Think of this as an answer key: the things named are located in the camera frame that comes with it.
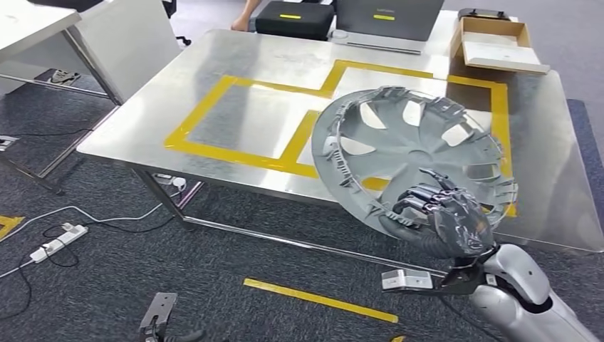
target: yellow tape outline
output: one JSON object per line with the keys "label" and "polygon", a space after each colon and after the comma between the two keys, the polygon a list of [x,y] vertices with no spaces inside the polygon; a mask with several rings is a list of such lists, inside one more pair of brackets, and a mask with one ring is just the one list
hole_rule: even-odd
{"label": "yellow tape outline", "polygon": [[0,239],[8,235],[25,217],[0,216]]}
{"label": "yellow tape outline", "polygon": [[269,284],[263,281],[253,280],[250,278],[246,278],[244,280],[244,285],[254,287],[256,289],[274,292],[276,294],[283,294],[284,296],[302,299],[304,301],[312,301],[313,303],[323,304],[332,308],[354,312],[355,314],[373,317],[390,323],[398,323],[398,316],[392,315],[391,313],[385,313],[382,311],[365,308],[364,306],[346,303],[345,301],[339,301],[337,299],[331,299],[328,297],[319,296],[317,294],[310,294],[308,292],[294,290],[275,284]]}
{"label": "yellow tape outline", "polygon": [[[195,126],[203,120],[204,116],[216,105],[220,98],[232,86],[252,87],[263,86],[266,88],[286,91],[290,93],[301,93],[312,95],[319,98],[331,99],[342,80],[346,69],[356,68],[367,71],[376,71],[381,73],[391,73],[401,76],[412,76],[427,79],[435,78],[432,73],[416,71],[404,68],[394,68],[390,66],[380,66],[377,64],[361,63],[355,61],[336,60],[323,85],[319,89],[302,88],[294,85],[285,85],[280,83],[271,83],[249,78],[240,78],[236,76],[222,76],[217,84],[205,95],[197,104],[191,114],[184,119],[179,127],[174,130],[166,140],[164,145],[171,150],[208,157],[225,162],[235,162],[243,165],[262,167],[269,170],[287,172],[304,177],[318,178],[315,167],[298,163],[298,157],[304,145],[308,142],[312,132],[312,125],[318,116],[318,111],[309,110],[302,119],[300,126],[294,133],[288,146],[281,154],[280,158],[265,157],[254,155],[242,151],[230,150],[223,147],[205,145],[198,142],[187,141],[187,135],[192,132]],[[465,86],[474,86],[488,88],[491,91],[491,112],[493,115],[491,124],[491,134],[501,143],[504,150],[504,157],[501,161],[501,173],[506,177],[512,177],[511,163],[511,142],[509,133],[509,109],[508,109],[508,91],[505,83],[493,81],[477,80],[474,78],[465,78],[460,76],[448,76],[445,80],[449,83],[456,83]],[[363,184],[370,189],[381,190],[387,185],[386,180],[379,178],[369,178],[363,180]],[[511,205],[508,216],[516,216],[516,207]]]}

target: black case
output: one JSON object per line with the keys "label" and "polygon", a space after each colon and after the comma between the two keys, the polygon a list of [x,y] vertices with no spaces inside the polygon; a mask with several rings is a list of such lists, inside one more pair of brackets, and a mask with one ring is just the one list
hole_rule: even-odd
{"label": "black case", "polygon": [[326,41],[333,16],[329,5],[272,1],[256,17],[256,32]]}
{"label": "black case", "polygon": [[96,6],[103,0],[28,0],[32,4],[64,7],[66,9],[75,9],[78,12],[84,12],[90,7]]}

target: desk leg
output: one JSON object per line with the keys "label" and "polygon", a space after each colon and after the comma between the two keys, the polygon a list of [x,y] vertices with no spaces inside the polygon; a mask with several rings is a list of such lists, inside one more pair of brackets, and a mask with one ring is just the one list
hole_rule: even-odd
{"label": "desk leg", "polygon": [[118,92],[115,90],[115,87],[110,84],[109,80],[106,80],[102,76],[102,72],[97,68],[94,64],[93,60],[89,57],[88,49],[85,46],[82,46],[78,43],[76,37],[80,36],[80,33],[77,29],[70,27],[63,31],[63,36],[69,42],[73,51],[80,57],[82,63],[88,68],[90,74],[96,79],[100,87],[107,93],[109,99],[113,101],[115,105],[124,104],[124,100],[120,97]]}
{"label": "desk leg", "polygon": [[38,176],[35,172],[32,172],[30,170],[27,170],[25,167],[15,163],[14,161],[10,160],[7,157],[4,157],[1,153],[0,153],[0,164],[5,164],[6,166],[10,167],[11,169],[21,173],[22,175],[32,179],[34,182],[40,184],[42,187],[46,188],[47,190],[50,190],[52,192],[54,192],[57,195],[61,195],[63,193],[63,190],[60,189],[60,187],[57,187],[56,185],[53,185],[51,182],[49,182],[48,180],[45,180],[44,178]]}
{"label": "desk leg", "polygon": [[172,201],[172,198],[162,189],[162,187],[153,179],[153,176],[144,170],[132,169],[134,173],[149,188],[151,193],[184,225],[184,212]]}

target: power strip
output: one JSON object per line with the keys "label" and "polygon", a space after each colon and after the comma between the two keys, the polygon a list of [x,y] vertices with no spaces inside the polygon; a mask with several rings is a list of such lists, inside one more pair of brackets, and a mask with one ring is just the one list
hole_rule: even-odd
{"label": "power strip", "polygon": [[41,263],[46,260],[50,255],[55,254],[56,252],[62,250],[65,246],[73,242],[74,240],[80,238],[82,235],[88,233],[88,227],[84,227],[81,225],[73,226],[72,224],[65,223],[61,226],[66,232],[61,236],[57,237],[53,241],[43,244],[38,250],[34,253],[29,254],[32,260],[35,261],[36,264]]}

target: yellow tape strip on floor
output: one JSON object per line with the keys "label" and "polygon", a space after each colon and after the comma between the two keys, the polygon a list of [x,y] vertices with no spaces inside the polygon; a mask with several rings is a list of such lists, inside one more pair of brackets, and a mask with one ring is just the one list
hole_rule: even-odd
{"label": "yellow tape strip on floor", "polygon": [[5,237],[8,233],[17,227],[25,217],[4,217],[0,216],[0,239]]}
{"label": "yellow tape strip on floor", "polygon": [[381,319],[383,321],[398,323],[398,316],[392,315],[390,313],[381,312],[374,309],[365,308],[363,306],[358,306],[355,304],[349,304],[344,301],[338,301],[335,299],[319,296],[316,294],[310,294],[308,292],[302,292],[294,289],[288,289],[286,287],[282,287],[279,285],[264,283],[262,281],[257,281],[253,279],[245,279],[245,286],[254,287],[256,289],[261,289],[265,291],[274,292],[276,294],[283,294],[285,296],[295,297],[297,299],[302,299],[304,301],[312,301],[313,303],[319,303],[326,306],[331,306],[332,308],[342,309],[350,312],[354,312],[356,314],[373,317],[377,319]]}

